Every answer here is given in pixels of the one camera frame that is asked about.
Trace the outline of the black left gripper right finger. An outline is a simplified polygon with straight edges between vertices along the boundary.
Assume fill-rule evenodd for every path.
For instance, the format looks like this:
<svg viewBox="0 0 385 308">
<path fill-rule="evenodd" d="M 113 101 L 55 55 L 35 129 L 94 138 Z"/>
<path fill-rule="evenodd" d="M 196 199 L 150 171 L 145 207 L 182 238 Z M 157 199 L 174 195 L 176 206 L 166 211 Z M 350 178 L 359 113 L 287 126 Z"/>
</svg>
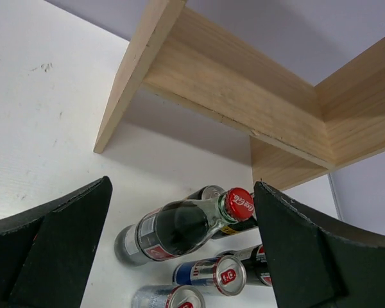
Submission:
<svg viewBox="0 0 385 308">
<path fill-rule="evenodd" d="M 253 190 L 278 307 L 385 307 L 385 235 L 344 223 L 265 182 Z"/>
</svg>

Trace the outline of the glass cola bottle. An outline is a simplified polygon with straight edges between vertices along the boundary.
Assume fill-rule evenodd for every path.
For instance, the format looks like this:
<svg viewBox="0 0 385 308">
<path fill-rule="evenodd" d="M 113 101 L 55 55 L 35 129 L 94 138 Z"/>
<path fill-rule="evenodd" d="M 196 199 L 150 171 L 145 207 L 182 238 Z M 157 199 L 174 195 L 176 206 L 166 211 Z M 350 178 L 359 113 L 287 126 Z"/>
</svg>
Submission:
<svg viewBox="0 0 385 308">
<path fill-rule="evenodd" d="M 117 259 L 132 266 L 162 262 L 201 248 L 217 232 L 253 217 L 253 194 L 234 187 L 213 198 L 173 201 L 117 235 Z"/>
<path fill-rule="evenodd" d="M 263 244 L 243 250 L 226 250 L 216 256 L 232 255 L 239 259 L 246 270 L 246 283 L 252 286 L 272 286 L 270 271 Z"/>
</svg>

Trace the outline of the blue silver energy can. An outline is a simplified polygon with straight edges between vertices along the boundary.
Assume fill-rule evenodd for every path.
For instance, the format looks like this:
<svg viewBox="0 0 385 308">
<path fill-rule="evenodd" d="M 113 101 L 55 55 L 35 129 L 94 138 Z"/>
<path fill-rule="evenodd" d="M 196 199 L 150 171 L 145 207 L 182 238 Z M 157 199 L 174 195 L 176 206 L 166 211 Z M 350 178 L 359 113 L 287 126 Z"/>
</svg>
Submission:
<svg viewBox="0 0 385 308">
<path fill-rule="evenodd" d="M 203 295 L 192 286 L 144 286 L 138 289 L 131 302 L 133 308 L 204 308 Z"/>
<path fill-rule="evenodd" d="M 236 296 L 246 285 L 243 263 L 232 255 L 224 255 L 179 264 L 173 272 L 176 286 L 193 286 L 209 295 Z"/>
</svg>

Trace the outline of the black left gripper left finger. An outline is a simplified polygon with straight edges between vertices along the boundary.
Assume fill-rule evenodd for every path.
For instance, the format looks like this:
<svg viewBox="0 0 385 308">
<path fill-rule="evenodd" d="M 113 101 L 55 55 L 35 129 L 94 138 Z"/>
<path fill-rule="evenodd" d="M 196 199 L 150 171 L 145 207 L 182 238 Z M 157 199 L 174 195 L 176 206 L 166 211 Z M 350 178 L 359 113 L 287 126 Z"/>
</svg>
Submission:
<svg viewBox="0 0 385 308">
<path fill-rule="evenodd" d="M 0 307 L 79 307 L 111 196 L 104 176 L 0 219 Z"/>
</svg>

